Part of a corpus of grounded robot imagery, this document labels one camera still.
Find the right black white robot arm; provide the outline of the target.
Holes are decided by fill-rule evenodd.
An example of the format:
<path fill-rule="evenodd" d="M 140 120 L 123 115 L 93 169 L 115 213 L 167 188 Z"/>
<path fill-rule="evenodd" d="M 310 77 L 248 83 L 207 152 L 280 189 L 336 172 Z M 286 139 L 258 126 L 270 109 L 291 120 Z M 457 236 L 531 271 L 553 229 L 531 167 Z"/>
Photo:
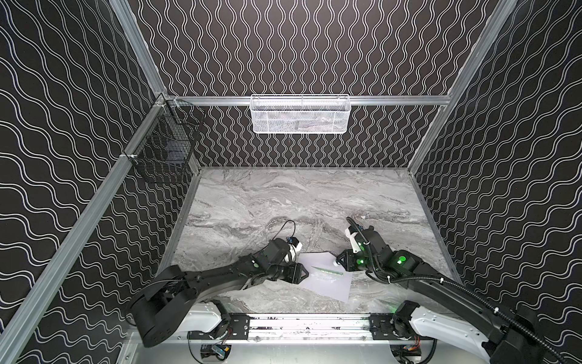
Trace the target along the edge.
<path fill-rule="evenodd" d="M 348 220 L 351 247 L 336 258 L 346 271 L 363 271 L 384 285 L 398 285 L 448 309 L 451 316 L 432 313 L 406 300 L 392 315 L 398 338 L 427 337 L 472 353 L 488 363 L 542 363 L 549 353 L 538 334 L 533 311 L 512 310 L 476 294 L 439 273 L 407 250 L 392 250 L 373 226 Z"/>

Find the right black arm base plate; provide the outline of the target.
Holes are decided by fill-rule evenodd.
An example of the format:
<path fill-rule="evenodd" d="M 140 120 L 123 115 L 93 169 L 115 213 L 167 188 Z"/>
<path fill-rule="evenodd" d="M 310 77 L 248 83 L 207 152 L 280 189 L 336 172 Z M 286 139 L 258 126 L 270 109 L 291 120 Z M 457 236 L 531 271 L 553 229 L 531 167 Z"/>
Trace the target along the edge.
<path fill-rule="evenodd" d="M 369 332 L 373 341 L 431 341 L 432 338 L 416 334 L 409 324 L 393 318 L 391 313 L 371 314 Z"/>

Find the white letter with green border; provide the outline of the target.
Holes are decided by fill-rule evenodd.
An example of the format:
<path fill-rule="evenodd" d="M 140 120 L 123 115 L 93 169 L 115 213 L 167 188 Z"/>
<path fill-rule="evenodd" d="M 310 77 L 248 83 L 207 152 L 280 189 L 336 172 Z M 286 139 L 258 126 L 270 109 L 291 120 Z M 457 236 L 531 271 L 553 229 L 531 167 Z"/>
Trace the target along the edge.
<path fill-rule="evenodd" d="M 313 268 L 320 271 L 320 272 L 323 272 L 325 274 L 329 274 L 329 275 L 336 275 L 336 276 L 343 276 L 344 275 L 344 273 L 342 273 L 340 271 L 334 271 L 334 270 L 327 269 L 327 268 L 321 268 L 321 267 L 316 267 L 316 266 L 313 266 Z"/>

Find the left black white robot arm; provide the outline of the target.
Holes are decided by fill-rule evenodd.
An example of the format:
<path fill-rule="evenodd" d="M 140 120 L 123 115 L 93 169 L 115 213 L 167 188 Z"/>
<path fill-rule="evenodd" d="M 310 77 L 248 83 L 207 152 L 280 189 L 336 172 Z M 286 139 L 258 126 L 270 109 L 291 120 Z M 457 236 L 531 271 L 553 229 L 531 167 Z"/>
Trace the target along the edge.
<path fill-rule="evenodd" d="M 134 294 L 127 304 L 127 314 L 133 317 L 144 346 L 157 346 L 177 331 L 196 303 L 265 281 L 298 285 L 306 280 L 309 272 L 296 261 L 302 247 L 295 237 L 274 238 L 258 252 L 219 268 L 183 271 L 178 265 L 171 265 Z"/>

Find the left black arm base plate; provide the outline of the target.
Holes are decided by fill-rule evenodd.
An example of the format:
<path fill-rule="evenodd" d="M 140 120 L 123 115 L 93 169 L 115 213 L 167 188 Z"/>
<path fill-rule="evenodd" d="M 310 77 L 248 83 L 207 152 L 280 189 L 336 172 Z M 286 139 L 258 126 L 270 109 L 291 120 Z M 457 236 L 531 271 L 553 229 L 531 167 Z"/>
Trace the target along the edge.
<path fill-rule="evenodd" d="M 209 333 L 188 332 L 187 338 L 194 341 L 245 341 L 249 338 L 251 317 L 243 313 L 235 313 L 230 318 L 223 319 Z"/>

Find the lavender envelope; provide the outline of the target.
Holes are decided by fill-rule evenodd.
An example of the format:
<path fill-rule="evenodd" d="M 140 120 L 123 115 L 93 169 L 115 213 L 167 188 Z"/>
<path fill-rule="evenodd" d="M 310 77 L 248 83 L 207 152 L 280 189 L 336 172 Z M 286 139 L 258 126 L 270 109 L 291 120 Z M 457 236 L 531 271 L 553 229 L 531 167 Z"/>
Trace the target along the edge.
<path fill-rule="evenodd" d="M 336 256 L 329 252 L 301 253 L 298 262 L 309 271 L 309 277 L 299 284 L 300 288 L 347 303 L 350 297 L 353 273 L 345 271 L 343 267 L 335 263 L 335 260 Z M 325 274 L 314 269 L 313 266 L 340 271 L 344 275 Z"/>

